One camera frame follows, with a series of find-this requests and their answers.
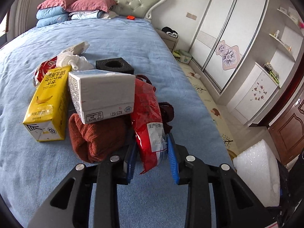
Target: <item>window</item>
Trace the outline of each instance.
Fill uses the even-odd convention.
[[[0,23],[0,47],[7,42],[6,33],[9,30],[9,16],[10,13],[8,12]]]

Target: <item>banana illustration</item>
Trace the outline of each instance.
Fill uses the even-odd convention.
[[[36,103],[37,103],[37,104],[43,104],[43,103],[48,102],[51,98],[52,98],[52,96],[50,96],[50,97],[48,97],[48,98],[45,98],[45,99],[39,99],[38,96],[37,96]]]

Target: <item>sliding wardrobe door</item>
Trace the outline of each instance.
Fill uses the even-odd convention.
[[[246,54],[264,13],[266,0],[237,0],[204,73],[219,92],[225,88]]]
[[[223,25],[227,19],[234,0],[212,0],[203,23],[191,47],[191,55],[201,67],[205,64]]]

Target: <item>small box on floor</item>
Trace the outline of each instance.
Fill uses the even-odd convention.
[[[71,66],[48,70],[26,111],[23,124],[37,141],[64,140]]]
[[[83,124],[133,112],[134,75],[103,70],[71,72],[69,87]]]

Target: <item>metal screw head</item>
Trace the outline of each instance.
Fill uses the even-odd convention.
[[[186,160],[189,161],[189,162],[193,162],[193,161],[195,160],[195,157],[192,156],[192,155],[188,155],[188,156],[186,157]]]
[[[117,162],[118,160],[119,160],[119,156],[117,156],[117,155],[114,155],[110,158],[111,162]]]
[[[229,169],[230,169],[230,166],[229,166],[228,164],[222,164],[222,165],[221,165],[221,168],[222,168],[223,170],[229,170]]]
[[[85,168],[84,164],[78,164],[75,166],[76,170],[83,170]]]

